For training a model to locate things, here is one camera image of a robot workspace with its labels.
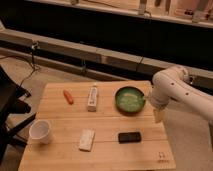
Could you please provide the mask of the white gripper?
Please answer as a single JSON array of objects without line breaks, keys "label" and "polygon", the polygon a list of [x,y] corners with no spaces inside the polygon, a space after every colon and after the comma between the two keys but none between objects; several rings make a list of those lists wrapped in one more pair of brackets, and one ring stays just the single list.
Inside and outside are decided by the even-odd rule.
[{"label": "white gripper", "polygon": [[165,114],[166,104],[152,93],[148,96],[144,96],[143,99],[149,100],[150,104],[153,106],[154,119],[156,123],[160,123],[163,120]]}]

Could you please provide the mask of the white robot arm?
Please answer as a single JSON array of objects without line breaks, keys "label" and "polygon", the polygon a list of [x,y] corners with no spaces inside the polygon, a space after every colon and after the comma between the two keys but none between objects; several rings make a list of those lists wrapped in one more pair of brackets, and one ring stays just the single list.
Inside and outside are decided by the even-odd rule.
[{"label": "white robot arm", "polygon": [[180,65],[169,67],[153,75],[153,88],[147,99],[154,107],[156,123],[162,121],[163,110],[173,98],[192,108],[213,126],[213,96],[190,86],[189,79],[188,70]]}]

